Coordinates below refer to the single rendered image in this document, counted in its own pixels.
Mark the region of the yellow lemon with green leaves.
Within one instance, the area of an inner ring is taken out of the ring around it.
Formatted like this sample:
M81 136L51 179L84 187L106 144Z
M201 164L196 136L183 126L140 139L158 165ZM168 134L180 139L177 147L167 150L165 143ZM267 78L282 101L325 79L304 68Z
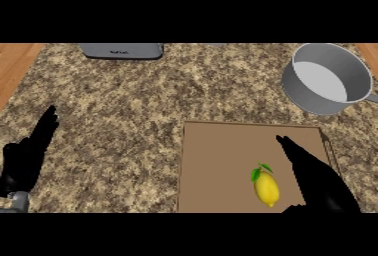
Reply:
M280 199L279 185L271 173L273 171L267 164L258 164L258 167L251 170L255 195L269 207L273 207Z

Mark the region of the brown wooden tray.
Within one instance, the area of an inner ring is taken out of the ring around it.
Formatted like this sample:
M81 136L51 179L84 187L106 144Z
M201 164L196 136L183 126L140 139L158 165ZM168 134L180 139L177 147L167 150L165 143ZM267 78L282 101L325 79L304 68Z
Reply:
M291 162L276 141L289 137L323 162L332 153L311 126L186 122L178 180L180 212L279 213L304 202ZM270 167L280 199L267 206L255 195L251 171Z

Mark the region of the dark grey flat appliance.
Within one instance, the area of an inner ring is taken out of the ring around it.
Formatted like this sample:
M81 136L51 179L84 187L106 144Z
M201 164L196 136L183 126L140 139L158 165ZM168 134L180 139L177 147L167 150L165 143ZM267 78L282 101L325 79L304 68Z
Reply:
M99 59L158 59L164 53L161 43L80 43L84 55Z

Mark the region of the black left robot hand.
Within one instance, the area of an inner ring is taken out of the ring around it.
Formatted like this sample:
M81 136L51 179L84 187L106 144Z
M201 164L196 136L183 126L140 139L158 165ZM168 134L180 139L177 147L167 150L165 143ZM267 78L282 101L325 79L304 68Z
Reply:
M41 115L32 133L19 143L3 147L3 171L0 174L0 197L10 193L31 192L44 162L44 153L59 126L56 107Z

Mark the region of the grey metal pot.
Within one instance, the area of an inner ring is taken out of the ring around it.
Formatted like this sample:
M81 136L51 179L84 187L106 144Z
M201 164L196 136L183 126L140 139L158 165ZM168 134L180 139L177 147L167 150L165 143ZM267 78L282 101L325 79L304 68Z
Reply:
M292 103L316 115L334 115L363 100L378 103L366 64L331 43L303 44L282 73L282 88Z

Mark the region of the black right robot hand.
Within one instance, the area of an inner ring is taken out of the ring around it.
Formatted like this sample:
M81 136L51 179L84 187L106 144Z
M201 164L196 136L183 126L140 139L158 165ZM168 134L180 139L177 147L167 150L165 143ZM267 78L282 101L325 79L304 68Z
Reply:
M360 214L353 193L332 167L288 136L276 136L292 164L304 204L291 205L286 214Z

